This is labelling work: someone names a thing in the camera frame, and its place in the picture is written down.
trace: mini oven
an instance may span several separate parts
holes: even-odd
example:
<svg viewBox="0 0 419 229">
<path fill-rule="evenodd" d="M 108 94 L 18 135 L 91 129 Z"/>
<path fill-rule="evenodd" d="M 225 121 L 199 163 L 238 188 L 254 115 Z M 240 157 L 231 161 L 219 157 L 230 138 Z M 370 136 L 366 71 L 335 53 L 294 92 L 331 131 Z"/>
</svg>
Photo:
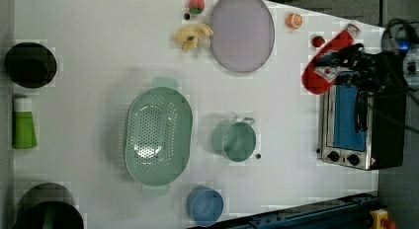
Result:
<svg viewBox="0 0 419 229">
<path fill-rule="evenodd" d="M 359 129 L 357 88 L 333 86 L 323 99 L 321 158 L 361 170 L 401 166 L 406 96 L 400 88 L 365 96 L 364 127 Z"/>
</svg>

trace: mint green mug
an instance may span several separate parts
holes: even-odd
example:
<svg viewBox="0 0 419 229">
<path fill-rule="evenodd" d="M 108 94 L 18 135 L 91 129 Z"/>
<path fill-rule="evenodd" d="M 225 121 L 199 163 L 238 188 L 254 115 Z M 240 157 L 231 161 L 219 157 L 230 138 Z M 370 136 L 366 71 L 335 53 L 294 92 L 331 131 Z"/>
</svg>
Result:
<svg viewBox="0 0 419 229">
<path fill-rule="evenodd" d="M 227 119 L 212 134 L 214 150 L 234 162 L 248 159 L 256 147 L 256 133 L 252 125 L 255 119 L 245 117 L 241 121 Z"/>
</svg>

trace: blue edge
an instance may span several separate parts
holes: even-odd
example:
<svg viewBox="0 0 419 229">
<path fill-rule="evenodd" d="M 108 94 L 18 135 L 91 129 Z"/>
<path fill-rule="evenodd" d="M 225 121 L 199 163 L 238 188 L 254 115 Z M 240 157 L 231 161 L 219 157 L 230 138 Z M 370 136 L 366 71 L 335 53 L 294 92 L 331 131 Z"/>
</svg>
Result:
<svg viewBox="0 0 419 229">
<path fill-rule="evenodd" d="M 336 86 L 335 132 L 333 147 L 364 152 L 366 134 L 357 133 L 354 124 L 354 109 L 357 88 Z"/>
</svg>

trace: orange fruit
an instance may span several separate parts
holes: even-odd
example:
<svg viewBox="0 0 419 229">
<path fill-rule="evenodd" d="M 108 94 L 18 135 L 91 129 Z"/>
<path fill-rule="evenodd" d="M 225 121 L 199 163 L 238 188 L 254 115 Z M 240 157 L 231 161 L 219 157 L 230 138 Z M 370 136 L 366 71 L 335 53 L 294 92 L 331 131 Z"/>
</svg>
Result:
<svg viewBox="0 0 419 229">
<path fill-rule="evenodd" d="M 289 14 L 287 16 L 287 27 L 290 29 L 299 29 L 302 25 L 302 16 L 300 14 Z"/>
</svg>

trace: banana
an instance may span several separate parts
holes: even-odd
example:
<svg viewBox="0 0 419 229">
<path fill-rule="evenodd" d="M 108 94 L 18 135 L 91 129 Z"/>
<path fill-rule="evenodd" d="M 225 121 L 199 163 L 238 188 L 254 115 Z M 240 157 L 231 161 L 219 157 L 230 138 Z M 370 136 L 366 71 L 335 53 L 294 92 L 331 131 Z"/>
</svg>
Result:
<svg viewBox="0 0 419 229">
<path fill-rule="evenodd" d="M 209 45 L 205 45 L 205 47 L 210 46 L 210 40 L 208 39 L 210 36 L 213 36 L 213 30 L 210 26 L 204 23 L 199 23 L 197 25 L 188 25 L 180 29 L 175 34 L 175 42 L 182 43 L 182 50 L 186 52 L 190 48 L 196 48 L 198 46 L 199 39 L 204 38 L 206 40 L 204 43 L 209 42 Z"/>
</svg>

